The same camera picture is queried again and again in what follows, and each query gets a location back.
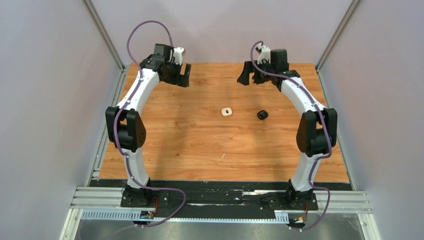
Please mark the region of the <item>white earbud charging case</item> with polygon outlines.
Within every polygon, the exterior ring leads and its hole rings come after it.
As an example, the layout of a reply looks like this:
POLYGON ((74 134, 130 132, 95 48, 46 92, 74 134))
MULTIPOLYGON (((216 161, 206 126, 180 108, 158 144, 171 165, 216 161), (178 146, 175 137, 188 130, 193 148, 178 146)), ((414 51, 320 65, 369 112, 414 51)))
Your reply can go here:
POLYGON ((225 107, 221 109, 221 115, 223 117, 229 117, 233 115, 233 110, 230 107, 225 107))

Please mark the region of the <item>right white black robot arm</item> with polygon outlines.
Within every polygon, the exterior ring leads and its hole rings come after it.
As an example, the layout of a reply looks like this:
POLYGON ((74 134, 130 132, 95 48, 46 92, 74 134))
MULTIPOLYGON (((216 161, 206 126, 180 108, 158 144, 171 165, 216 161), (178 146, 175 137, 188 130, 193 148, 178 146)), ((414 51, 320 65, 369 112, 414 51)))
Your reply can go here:
POLYGON ((251 58, 244 63, 237 82, 244 86, 250 81, 257 85, 271 82, 300 115, 296 133, 300 158, 284 195, 286 204, 298 209, 312 200, 318 167, 323 159, 332 156, 337 142, 338 113, 321 104, 307 89, 298 72, 289 69, 285 49, 272 50, 259 42, 252 47, 251 52, 254 51, 258 52, 258 59, 251 58))

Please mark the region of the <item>black earbud charging case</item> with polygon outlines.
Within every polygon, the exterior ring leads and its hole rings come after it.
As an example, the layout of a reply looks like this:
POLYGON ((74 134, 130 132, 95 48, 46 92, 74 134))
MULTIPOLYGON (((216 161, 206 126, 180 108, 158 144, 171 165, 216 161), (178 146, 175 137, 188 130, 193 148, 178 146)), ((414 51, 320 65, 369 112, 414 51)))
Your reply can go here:
POLYGON ((259 120, 265 120, 269 116, 269 113, 266 110, 260 110, 256 115, 259 120))

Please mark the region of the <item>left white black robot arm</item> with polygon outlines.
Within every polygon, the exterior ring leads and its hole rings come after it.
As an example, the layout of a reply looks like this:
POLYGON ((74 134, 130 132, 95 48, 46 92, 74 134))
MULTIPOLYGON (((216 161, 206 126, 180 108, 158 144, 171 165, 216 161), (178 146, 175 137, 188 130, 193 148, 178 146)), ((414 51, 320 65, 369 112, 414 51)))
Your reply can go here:
POLYGON ((109 141, 123 157, 127 171, 127 184, 123 190, 123 201, 149 206, 153 201, 153 188, 143 159, 143 145, 147 130, 141 113, 157 85, 161 82, 187 88, 191 65, 183 66, 183 47, 172 47, 157 43, 154 51, 139 65, 136 79, 127 94, 116 106, 105 110, 109 141))

